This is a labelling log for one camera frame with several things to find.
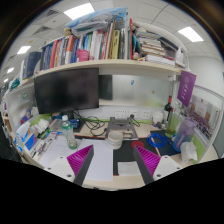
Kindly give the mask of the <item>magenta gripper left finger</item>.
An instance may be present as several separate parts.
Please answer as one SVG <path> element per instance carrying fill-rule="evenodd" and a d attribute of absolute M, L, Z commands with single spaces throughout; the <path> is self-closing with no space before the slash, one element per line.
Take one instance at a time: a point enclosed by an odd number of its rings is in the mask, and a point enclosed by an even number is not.
<path fill-rule="evenodd" d="M 68 157 L 60 156 L 45 168 L 46 171 L 81 186 L 94 156 L 94 146 L 89 145 Z"/>

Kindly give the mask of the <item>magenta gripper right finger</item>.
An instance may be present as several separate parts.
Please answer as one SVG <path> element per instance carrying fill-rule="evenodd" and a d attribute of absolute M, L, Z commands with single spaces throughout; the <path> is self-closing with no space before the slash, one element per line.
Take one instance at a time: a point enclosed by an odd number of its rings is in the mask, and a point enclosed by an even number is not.
<path fill-rule="evenodd" d="M 152 183 L 182 169 L 168 155 L 160 157 L 137 145 L 134 146 L 133 154 L 145 184 Z"/>

